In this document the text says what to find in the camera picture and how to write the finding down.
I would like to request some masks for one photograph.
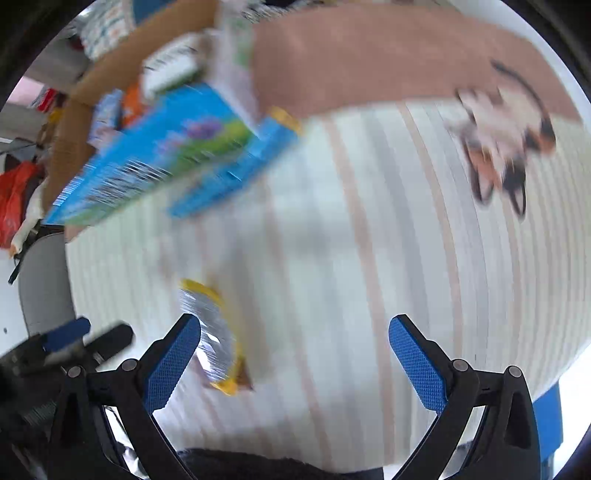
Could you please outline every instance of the metal screw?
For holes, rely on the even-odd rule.
[[[455,368],[459,372],[465,372],[466,370],[468,370],[468,362],[466,362],[465,360],[454,360],[452,365],[453,368]]]
[[[80,373],[82,373],[82,369],[76,365],[68,370],[68,377],[76,378]]]
[[[518,367],[515,367],[514,365],[511,365],[509,367],[509,373],[512,377],[515,378],[519,378],[521,376],[521,370]]]
[[[128,358],[121,364],[121,368],[126,372],[131,372],[135,367],[138,366],[138,361],[133,358]]]

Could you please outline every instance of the yellow snack package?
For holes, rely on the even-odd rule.
[[[181,309],[199,319],[201,341],[196,355],[212,387],[235,395],[245,371],[242,347],[232,332],[220,295],[196,281],[181,280]]]

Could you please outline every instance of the orange package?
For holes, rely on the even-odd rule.
[[[30,178],[42,168],[29,161],[0,175],[0,248],[10,248],[12,237],[22,223],[23,194]]]
[[[139,82],[135,82],[125,92],[123,97],[123,118],[121,125],[123,128],[128,128],[133,125],[138,119],[144,116],[146,107],[142,103],[141,90]]]

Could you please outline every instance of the wall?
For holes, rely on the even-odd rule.
[[[35,141],[45,121],[46,115],[38,110],[7,103],[0,111],[0,137]]]
[[[22,77],[18,81],[17,86],[14,87],[10,97],[8,97],[8,102],[22,106],[30,106],[39,96],[44,87],[45,85],[36,80]]]
[[[70,93],[90,64],[84,52],[63,38],[53,40],[33,61],[26,76],[60,92]]]
[[[6,251],[0,251],[0,355],[27,338],[27,327],[18,298],[18,278],[14,285],[8,277],[14,269]]]

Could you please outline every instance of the blue gripper pad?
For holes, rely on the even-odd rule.
[[[58,352],[62,348],[80,340],[90,332],[90,322],[85,317],[74,319],[45,334],[43,348],[46,352]]]
[[[397,317],[388,329],[390,346],[413,384],[423,406],[441,414],[447,404],[445,382],[427,355]]]
[[[148,413],[152,414],[154,410],[165,407],[184,369],[189,364],[200,338],[199,320],[193,316],[146,380],[144,405]]]

